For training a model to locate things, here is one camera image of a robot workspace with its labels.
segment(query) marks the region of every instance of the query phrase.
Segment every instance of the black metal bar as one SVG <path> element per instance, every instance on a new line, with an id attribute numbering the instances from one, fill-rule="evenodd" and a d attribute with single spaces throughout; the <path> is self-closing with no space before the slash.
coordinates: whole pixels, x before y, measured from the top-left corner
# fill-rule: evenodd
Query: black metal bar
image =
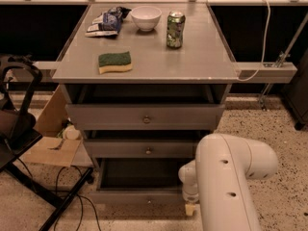
<path id="1" fill-rule="evenodd" d="M 86 172 L 81 176 L 79 181 L 75 184 L 75 186 L 71 189 L 65 199 L 63 199 L 63 203 L 59 206 L 49 217 L 49 219 L 42 225 L 39 231 L 48 231 L 52 224 L 61 216 L 61 214 L 66 210 L 71 201 L 76 196 L 77 192 L 83 187 L 87 180 L 90 180 L 91 174 L 93 172 L 93 168 L 89 167 Z"/>
<path id="2" fill-rule="evenodd" d="M 45 187 L 41 186 L 39 183 L 35 182 L 29 176 L 20 171 L 20 169 L 14 164 L 8 164 L 5 168 L 5 171 L 14 178 L 16 178 L 22 185 L 30 189 L 33 193 L 47 201 L 49 204 L 53 205 L 56 208 L 62 206 L 63 200 L 60 197 L 50 192 Z"/>

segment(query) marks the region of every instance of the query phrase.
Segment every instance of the sponge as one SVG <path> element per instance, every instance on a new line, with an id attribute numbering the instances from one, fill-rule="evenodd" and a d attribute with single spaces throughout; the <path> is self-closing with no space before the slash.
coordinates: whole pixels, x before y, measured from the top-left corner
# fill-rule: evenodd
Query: sponge
<path id="1" fill-rule="evenodd" d="M 129 51 L 99 55 L 98 63 L 100 74 L 106 72 L 125 72 L 133 68 Z"/>

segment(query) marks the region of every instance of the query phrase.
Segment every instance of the cardboard box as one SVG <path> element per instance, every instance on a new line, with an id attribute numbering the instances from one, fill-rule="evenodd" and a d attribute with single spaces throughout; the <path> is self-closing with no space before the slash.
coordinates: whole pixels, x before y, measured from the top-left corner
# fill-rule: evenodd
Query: cardboard box
<path id="1" fill-rule="evenodd" d="M 43 138 L 23 155 L 25 162 L 62 167 L 92 167 L 90 157 L 80 140 L 56 138 L 68 119 L 65 105 L 64 95 L 60 87 L 57 87 L 35 126 Z"/>

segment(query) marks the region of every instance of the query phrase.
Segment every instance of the terrazzo floor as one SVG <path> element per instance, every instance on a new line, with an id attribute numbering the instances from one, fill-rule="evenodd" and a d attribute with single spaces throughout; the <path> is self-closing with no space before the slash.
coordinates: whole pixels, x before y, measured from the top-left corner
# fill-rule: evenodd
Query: terrazzo floor
<path id="1" fill-rule="evenodd" d="M 250 191 L 264 231 L 308 230 L 308 128 L 296 131 L 296 120 L 279 96 L 267 99 L 262 111 L 254 95 L 230 95 L 227 98 L 217 133 L 225 133 L 269 144 L 279 160 L 278 172 L 266 181 L 249 181 Z M 39 115 L 44 101 L 34 101 L 32 112 Z M 53 189 L 60 167 L 27 164 L 34 179 Z M 59 188 L 67 189 L 78 178 L 74 167 L 66 168 Z M 80 195 L 89 196 L 96 188 L 86 184 Z M 98 230 L 94 211 L 83 199 L 83 220 L 79 230 Z M 182 205 L 95 205 L 101 230 L 105 231 L 201 231 L 199 206 L 192 218 Z M 54 208 L 21 186 L 6 172 L 0 173 L 0 230 L 39 230 Z M 81 204 L 75 198 L 60 218 L 55 230 L 77 230 Z"/>

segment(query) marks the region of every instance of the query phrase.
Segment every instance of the white cable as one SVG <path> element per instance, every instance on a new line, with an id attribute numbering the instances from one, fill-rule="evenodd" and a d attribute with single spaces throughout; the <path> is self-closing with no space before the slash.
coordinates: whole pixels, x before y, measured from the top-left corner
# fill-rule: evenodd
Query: white cable
<path id="1" fill-rule="evenodd" d="M 250 77 L 246 78 L 246 79 L 240 79 L 240 77 L 238 78 L 239 81 L 249 81 L 251 80 L 253 77 L 255 77 L 257 75 L 257 73 L 260 71 L 261 67 L 263 66 L 263 61 L 264 61 L 264 56 L 265 56 L 265 52 L 266 52 L 266 44 L 267 44 L 267 35 L 268 35 L 268 29 L 269 29 L 269 23 L 270 23 L 270 3 L 268 0 L 263 0 L 264 2 L 266 2 L 267 6 L 268 6 L 268 18 L 267 18 L 267 24 L 266 24 L 266 28 L 265 28 L 265 32 L 264 32 L 264 36 L 263 36 L 263 49 L 262 49 L 262 58 L 261 58 L 261 62 L 260 62 L 260 67 L 254 72 L 254 74 L 252 74 Z"/>

